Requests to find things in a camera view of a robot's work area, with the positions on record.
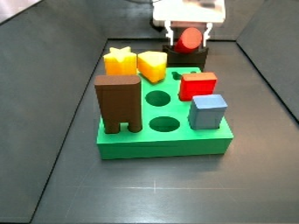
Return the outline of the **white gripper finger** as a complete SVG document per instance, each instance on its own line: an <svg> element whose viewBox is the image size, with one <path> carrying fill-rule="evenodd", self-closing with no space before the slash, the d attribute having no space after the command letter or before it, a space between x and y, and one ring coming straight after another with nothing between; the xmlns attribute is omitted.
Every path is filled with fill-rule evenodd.
<svg viewBox="0 0 299 224"><path fill-rule="evenodd" d="M170 39L170 46L174 45L174 30L173 30L173 22L170 20L165 21L165 28L166 28L166 37Z"/></svg>
<svg viewBox="0 0 299 224"><path fill-rule="evenodd" d="M204 42L202 42L204 47L208 46L208 40L212 38L212 29L213 29L213 23L208 23L206 31L204 33Z"/></svg>

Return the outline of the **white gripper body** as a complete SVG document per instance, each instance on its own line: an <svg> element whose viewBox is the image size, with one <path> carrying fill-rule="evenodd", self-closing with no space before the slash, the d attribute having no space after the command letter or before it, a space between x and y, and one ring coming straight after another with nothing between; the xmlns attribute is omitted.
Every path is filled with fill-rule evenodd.
<svg viewBox="0 0 299 224"><path fill-rule="evenodd" d="M154 2L154 24L216 23L226 20L225 0L158 0Z"/></svg>

